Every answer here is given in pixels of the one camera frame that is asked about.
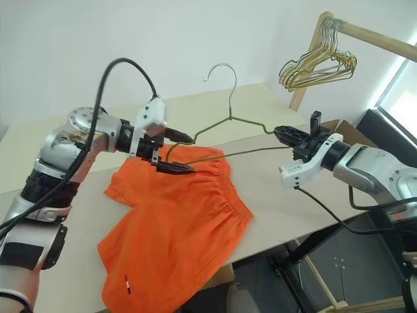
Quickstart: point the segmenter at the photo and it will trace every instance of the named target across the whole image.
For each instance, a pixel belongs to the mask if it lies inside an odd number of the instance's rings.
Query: white wall
[[[268,81],[304,53],[318,15],[336,16],[401,40],[417,32],[413,0],[13,0],[0,2],[0,135],[7,126],[92,105],[106,65],[126,56],[142,65],[166,97],[231,86],[229,73],[203,83],[208,69],[231,63],[239,84]],[[343,38],[359,58],[348,82],[312,87],[301,112],[357,119],[395,57]],[[145,100],[150,92],[128,65],[111,75],[103,106]]]

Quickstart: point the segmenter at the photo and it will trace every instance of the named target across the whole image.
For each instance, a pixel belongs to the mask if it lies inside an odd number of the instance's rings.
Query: orange shorts
[[[168,148],[162,149],[163,158]],[[220,154],[180,146],[171,159]],[[108,272],[102,297],[112,313],[172,313],[224,265],[242,239],[253,215],[232,185],[226,159],[193,167],[196,173],[168,175],[137,158],[113,175],[105,193],[132,210],[98,245]]]

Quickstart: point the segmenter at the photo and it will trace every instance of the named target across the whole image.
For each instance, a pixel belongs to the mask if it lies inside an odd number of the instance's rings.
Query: hanger hook
[[[232,91],[230,92],[230,95],[229,95],[229,119],[231,119],[232,118],[232,103],[231,102],[232,102],[233,93],[235,93],[235,89],[236,89],[236,85],[237,85],[237,74],[236,74],[235,69],[230,64],[227,64],[227,63],[218,63],[218,64],[214,65],[209,70],[209,72],[207,74],[207,77],[204,79],[204,82],[207,82],[209,80],[212,71],[216,67],[228,67],[228,68],[230,68],[233,71],[233,75],[235,75],[235,84],[234,84],[233,89],[232,89]]]

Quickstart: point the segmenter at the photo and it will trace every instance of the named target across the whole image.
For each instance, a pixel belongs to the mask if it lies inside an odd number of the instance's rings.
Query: black cable
[[[52,198],[56,195],[56,193],[58,193],[67,184],[67,182],[69,182],[71,177],[78,171],[79,167],[83,164],[85,157],[87,156],[87,154],[90,151],[91,144],[92,144],[93,138],[94,138],[94,134],[96,132],[98,112],[100,111],[100,103],[101,103],[102,96],[103,96],[104,85],[106,84],[106,80],[109,76],[109,73],[110,73],[111,69],[119,63],[129,63],[129,64],[133,65],[134,67],[136,67],[140,71],[140,73],[142,73],[142,75],[145,77],[145,79],[148,81],[148,83],[149,83],[149,85],[152,89],[152,98],[157,97],[156,89],[155,89],[154,84],[152,83],[152,81],[149,78],[149,76],[147,75],[147,73],[136,62],[134,62],[131,59],[124,58],[124,57],[122,57],[120,59],[116,59],[113,62],[111,62],[107,66],[106,70],[104,71],[102,79],[100,81],[100,85],[98,86],[96,101],[94,103],[94,108],[93,108],[93,117],[91,119],[90,132],[89,132],[89,135],[87,136],[87,139],[85,140],[85,143],[81,146],[81,151],[78,153],[78,156],[73,161],[73,163],[70,165],[67,173],[62,178],[62,180],[58,183],[58,185],[53,187],[46,195],[41,197],[36,203],[34,203],[25,212],[15,216],[14,218],[11,218],[10,220],[7,220],[6,222],[4,222],[0,225],[0,230],[3,229],[3,231],[1,232],[1,235],[0,235],[0,240],[2,240],[6,236],[6,234],[17,223],[21,222],[29,214],[35,212],[36,210],[39,210],[39,209],[43,208],[50,200],[52,200]]]
[[[384,203],[384,204],[378,204],[378,205],[370,205],[370,206],[358,206],[354,203],[353,200],[353,188],[349,185],[349,203],[351,204],[351,207],[356,210],[362,210],[362,211],[370,211],[370,210],[376,210],[376,209],[388,209],[390,207],[397,207],[398,205],[404,205],[412,202],[417,202],[417,197],[413,198],[407,198],[402,200],[393,201],[390,203]]]
[[[395,228],[381,228],[379,230],[355,230],[349,225],[347,225],[344,221],[342,221],[336,214],[332,212],[323,202],[321,202],[319,199],[317,199],[315,196],[310,194],[307,190],[304,190],[303,188],[296,186],[294,187],[295,190],[301,191],[303,194],[309,196],[311,199],[316,201],[324,210],[327,211],[328,214],[332,215],[332,217],[337,220],[337,222],[342,225],[346,230],[350,231],[351,233],[355,233],[357,235],[374,235],[376,233],[400,233],[403,235],[411,235],[411,236],[417,236],[417,231],[412,230],[397,230]]]

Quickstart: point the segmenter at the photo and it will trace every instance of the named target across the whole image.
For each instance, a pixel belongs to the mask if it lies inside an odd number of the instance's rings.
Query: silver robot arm
[[[417,231],[417,200],[394,203],[417,197],[417,169],[404,165],[381,149],[344,143],[341,134],[329,134],[320,127],[320,117],[320,112],[311,116],[310,134],[293,127],[276,127],[277,138],[293,148],[295,160],[280,167],[283,184],[298,188],[323,168],[330,170],[335,178],[373,197],[395,230]],[[405,281],[403,297],[407,312],[416,312],[417,238],[402,233],[401,239],[405,248],[404,262],[414,273]]]
[[[25,212],[61,181],[85,143],[92,116],[92,108],[78,108],[70,113],[65,125],[46,138],[25,188],[15,197],[5,220]],[[28,215],[7,233],[0,244],[0,312],[32,312],[40,270],[54,266],[59,258],[67,232],[61,223],[70,213],[72,199],[98,153],[130,153],[164,173],[193,172],[189,166],[168,164],[158,156],[164,137],[176,142],[192,141],[189,136],[166,128],[165,104],[154,98],[138,117],[139,126],[134,128],[101,110],[91,149],[77,172],[47,206]]]

